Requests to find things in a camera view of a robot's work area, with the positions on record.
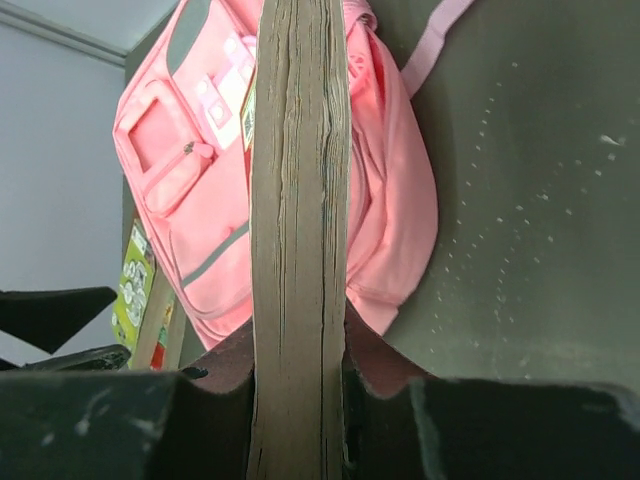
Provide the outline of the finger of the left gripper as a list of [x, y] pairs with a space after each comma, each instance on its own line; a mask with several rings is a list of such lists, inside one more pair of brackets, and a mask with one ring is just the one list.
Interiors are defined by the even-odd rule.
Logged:
[[131, 352], [122, 345], [113, 344], [82, 352], [52, 357], [32, 364], [16, 366], [1, 360], [1, 372], [28, 371], [118, 371], [131, 358]]
[[1, 331], [55, 353], [117, 298], [110, 287], [2, 291]]

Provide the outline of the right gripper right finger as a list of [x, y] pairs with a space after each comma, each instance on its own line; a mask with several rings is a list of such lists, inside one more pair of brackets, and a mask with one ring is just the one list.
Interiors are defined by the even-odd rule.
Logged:
[[347, 479], [635, 479], [639, 398], [613, 384], [435, 377], [353, 307]]

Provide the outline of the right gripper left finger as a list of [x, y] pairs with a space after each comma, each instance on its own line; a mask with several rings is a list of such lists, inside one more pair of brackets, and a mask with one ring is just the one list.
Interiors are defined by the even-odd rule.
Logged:
[[2, 478], [244, 478], [252, 334], [245, 323], [180, 372], [2, 373]]

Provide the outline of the pink student backpack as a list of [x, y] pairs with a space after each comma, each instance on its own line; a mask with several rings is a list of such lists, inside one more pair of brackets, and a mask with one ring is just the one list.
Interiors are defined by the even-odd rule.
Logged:
[[[398, 67], [368, 3], [343, 5], [352, 106], [346, 293], [384, 333], [417, 288], [438, 233], [437, 190], [411, 98], [468, 9], [443, 1]], [[154, 253], [199, 339], [251, 316], [243, 108], [258, 1], [182, 1], [118, 104], [113, 139]]]

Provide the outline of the red paperback book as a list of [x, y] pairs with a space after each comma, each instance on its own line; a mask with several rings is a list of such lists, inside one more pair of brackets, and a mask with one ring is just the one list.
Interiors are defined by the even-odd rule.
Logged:
[[338, 479], [351, 162], [340, 2], [264, 4], [255, 94], [247, 475]]

